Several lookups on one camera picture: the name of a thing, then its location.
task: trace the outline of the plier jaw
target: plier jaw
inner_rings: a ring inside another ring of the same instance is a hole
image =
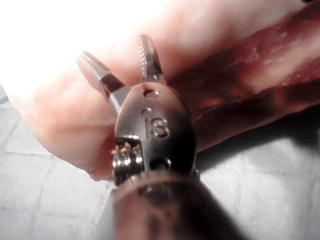
[[[88,52],[78,66],[88,81],[98,81],[117,114],[113,177],[118,186],[149,171],[173,171],[194,176],[196,140],[191,116],[165,81],[152,39],[140,35],[141,83],[124,85]]]

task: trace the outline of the small hole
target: small hole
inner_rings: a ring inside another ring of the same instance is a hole
[[[150,161],[150,170],[169,170],[171,168],[171,161],[167,158],[156,158]]]
[[[148,99],[157,99],[160,96],[160,92],[154,89],[148,89],[144,91],[143,95]]]
[[[152,109],[150,107],[147,107],[147,108],[145,108],[145,109],[143,109],[141,111],[141,115],[142,116],[148,116],[148,114],[151,113],[151,112],[152,112]]]

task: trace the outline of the metal tool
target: metal tool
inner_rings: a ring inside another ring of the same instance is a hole
[[[102,213],[96,239],[242,239],[223,225],[227,220],[199,181],[191,116],[167,85],[147,35],[140,36],[140,57],[141,83],[132,87],[90,53],[78,59],[83,75],[103,86],[117,113],[112,165],[118,188]]]
[[[125,86],[98,59],[78,59],[87,79],[99,81],[117,113],[113,176],[118,186],[142,172],[166,169],[185,175],[196,171],[196,141],[191,117],[163,75],[155,46],[140,36],[141,83]]]

